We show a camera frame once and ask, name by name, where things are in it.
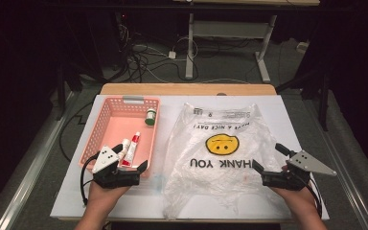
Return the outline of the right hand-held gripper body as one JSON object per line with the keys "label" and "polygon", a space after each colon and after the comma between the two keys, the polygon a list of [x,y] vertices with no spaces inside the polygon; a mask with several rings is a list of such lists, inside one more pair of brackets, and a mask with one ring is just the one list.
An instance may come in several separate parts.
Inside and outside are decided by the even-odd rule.
{"label": "right hand-held gripper body", "polygon": [[280,153],[288,156],[287,169],[282,172],[262,171],[264,186],[300,191],[308,185],[311,173],[336,176],[335,170],[304,150],[295,152],[289,149],[280,149]]}

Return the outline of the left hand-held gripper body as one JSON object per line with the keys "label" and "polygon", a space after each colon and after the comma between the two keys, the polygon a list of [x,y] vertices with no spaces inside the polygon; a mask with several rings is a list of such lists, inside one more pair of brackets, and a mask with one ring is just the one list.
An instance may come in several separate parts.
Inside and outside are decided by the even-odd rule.
{"label": "left hand-held gripper body", "polygon": [[140,174],[137,171],[120,170],[118,168],[120,161],[112,148],[103,146],[92,170],[93,180],[106,189],[138,185]]}

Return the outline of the small white dropper bottle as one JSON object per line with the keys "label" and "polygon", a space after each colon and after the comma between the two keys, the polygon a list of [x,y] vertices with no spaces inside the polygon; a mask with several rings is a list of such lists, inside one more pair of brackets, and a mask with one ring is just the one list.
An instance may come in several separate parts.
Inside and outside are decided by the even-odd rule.
{"label": "small white dropper bottle", "polygon": [[123,160],[124,157],[126,156],[130,143],[131,141],[128,139],[124,139],[122,141],[122,148],[117,151],[117,156],[119,157],[120,160]]}

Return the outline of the red and white ointment tube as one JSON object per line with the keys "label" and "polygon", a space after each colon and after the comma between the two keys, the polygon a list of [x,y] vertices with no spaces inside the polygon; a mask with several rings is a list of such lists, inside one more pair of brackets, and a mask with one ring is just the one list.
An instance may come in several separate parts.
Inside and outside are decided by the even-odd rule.
{"label": "red and white ointment tube", "polygon": [[131,167],[132,166],[135,151],[137,149],[137,145],[139,143],[140,136],[141,136],[141,133],[139,131],[137,131],[134,134],[134,136],[132,137],[129,148],[128,148],[128,150],[126,152],[126,155],[125,155],[125,158],[122,162],[122,165],[124,167]]}

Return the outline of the pink perforated plastic basket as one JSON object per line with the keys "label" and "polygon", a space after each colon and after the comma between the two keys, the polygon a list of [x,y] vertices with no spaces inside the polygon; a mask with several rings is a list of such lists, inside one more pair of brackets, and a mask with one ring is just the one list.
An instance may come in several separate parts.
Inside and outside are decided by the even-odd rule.
{"label": "pink perforated plastic basket", "polygon": [[140,132],[132,168],[137,168],[142,162],[148,161],[148,168],[142,177],[149,177],[158,117],[154,116],[153,125],[148,125],[146,119],[151,110],[158,112],[159,105],[160,100],[154,97],[97,96],[89,115],[89,135],[80,152],[80,167],[103,145],[115,147],[124,139],[131,140],[136,132]]}

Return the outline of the clear smiley plastic bag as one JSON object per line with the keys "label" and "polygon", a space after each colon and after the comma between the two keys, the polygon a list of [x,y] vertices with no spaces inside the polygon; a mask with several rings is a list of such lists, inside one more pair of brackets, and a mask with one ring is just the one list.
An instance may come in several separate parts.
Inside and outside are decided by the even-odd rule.
{"label": "clear smiley plastic bag", "polygon": [[163,215],[176,219],[190,198],[211,196],[235,208],[242,195],[263,192],[252,161],[277,171],[284,158],[256,104],[212,109],[186,103],[167,143]]}

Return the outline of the white bottle with green cap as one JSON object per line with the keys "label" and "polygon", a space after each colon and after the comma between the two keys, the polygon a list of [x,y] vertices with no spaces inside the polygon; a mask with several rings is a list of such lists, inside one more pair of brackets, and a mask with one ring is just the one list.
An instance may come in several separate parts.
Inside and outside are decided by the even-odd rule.
{"label": "white bottle with green cap", "polygon": [[148,126],[153,126],[155,124],[155,118],[156,118],[156,110],[154,108],[149,108],[147,110],[147,116],[145,119],[145,123]]}

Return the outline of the person's left hand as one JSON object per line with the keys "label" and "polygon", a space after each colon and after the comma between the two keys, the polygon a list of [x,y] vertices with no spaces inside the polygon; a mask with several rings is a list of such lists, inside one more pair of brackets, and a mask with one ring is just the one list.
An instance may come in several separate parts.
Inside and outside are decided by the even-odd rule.
{"label": "person's left hand", "polygon": [[128,190],[129,187],[105,189],[96,182],[92,182],[89,188],[87,206],[112,209],[118,202],[119,198],[122,197]]}

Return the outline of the person's right hand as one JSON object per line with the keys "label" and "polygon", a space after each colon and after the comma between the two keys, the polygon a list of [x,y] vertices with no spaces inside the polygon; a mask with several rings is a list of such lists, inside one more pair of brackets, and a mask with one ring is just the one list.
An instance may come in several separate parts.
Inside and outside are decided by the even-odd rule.
{"label": "person's right hand", "polygon": [[307,188],[300,191],[289,191],[280,188],[271,188],[271,190],[285,201],[293,214],[316,213],[314,198]]}

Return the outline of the white board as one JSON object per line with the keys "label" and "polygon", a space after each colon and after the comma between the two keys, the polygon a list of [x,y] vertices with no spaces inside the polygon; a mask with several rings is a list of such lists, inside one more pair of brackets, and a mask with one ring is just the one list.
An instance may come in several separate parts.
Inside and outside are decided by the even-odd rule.
{"label": "white board", "polygon": [[253,169],[285,164],[281,143],[300,150],[279,96],[110,96],[94,101],[51,215],[79,219],[82,166],[102,146],[140,137],[134,163],[149,163],[139,185],[111,212],[117,220],[286,221],[284,201]]}

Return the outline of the black stand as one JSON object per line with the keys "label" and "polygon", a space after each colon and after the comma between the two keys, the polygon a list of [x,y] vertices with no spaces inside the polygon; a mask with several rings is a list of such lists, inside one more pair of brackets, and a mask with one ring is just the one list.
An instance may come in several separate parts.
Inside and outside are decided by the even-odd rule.
{"label": "black stand", "polygon": [[65,85],[68,85],[71,91],[81,92],[82,84],[80,74],[71,66],[60,62],[57,66],[57,120],[59,121],[65,112],[66,95]]}
{"label": "black stand", "polygon": [[293,80],[289,80],[275,87],[275,91],[280,93],[289,88],[299,88],[303,100],[318,101],[318,122],[324,131],[327,127],[327,110],[329,99],[330,78],[326,72],[321,70],[310,70],[308,73]]}

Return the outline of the metal floor rail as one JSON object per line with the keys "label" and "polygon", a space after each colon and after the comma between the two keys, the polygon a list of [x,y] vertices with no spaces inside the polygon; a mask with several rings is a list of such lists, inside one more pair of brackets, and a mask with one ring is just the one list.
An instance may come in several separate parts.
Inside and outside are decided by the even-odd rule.
{"label": "metal floor rail", "polygon": [[47,161],[47,158],[55,145],[59,133],[71,114],[71,110],[79,97],[79,93],[70,92],[66,97],[65,108],[59,115],[49,120],[43,131],[38,133],[38,141],[33,145],[34,157],[25,171],[22,180],[5,212],[0,218],[0,230],[11,230],[16,219],[20,215],[24,205],[34,189],[35,183]]}
{"label": "metal floor rail", "polygon": [[337,178],[341,184],[341,188],[344,190],[345,196],[349,200],[350,206],[357,217],[361,229],[368,230],[368,208],[360,191],[355,185],[352,177],[349,175],[347,168],[343,163],[343,159],[340,157],[339,152],[334,145],[330,133],[325,131],[318,122],[314,105],[310,102],[305,102],[305,107],[309,112],[310,117],[313,119],[316,128],[319,130],[321,139],[325,142],[327,156],[331,165],[337,172]]}

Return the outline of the white metal desk frame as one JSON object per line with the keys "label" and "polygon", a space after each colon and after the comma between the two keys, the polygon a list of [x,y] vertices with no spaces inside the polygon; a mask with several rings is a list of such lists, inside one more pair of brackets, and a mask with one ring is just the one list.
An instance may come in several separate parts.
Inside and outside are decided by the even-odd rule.
{"label": "white metal desk frame", "polygon": [[262,81],[270,83],[271,79],[265,66],[265,53],[275,27],[277,16],[271,15],[267,22],[230,22],[230,21],[208,21],[197,20],[189,14],[188,23],[188,46],[185,67],[185,79],[194,78],[194,59],[197,45],[194,37],[225,37],[225,38],[257,38],[263,41],[262,48],[255,52],[257,67],[260,71]]}

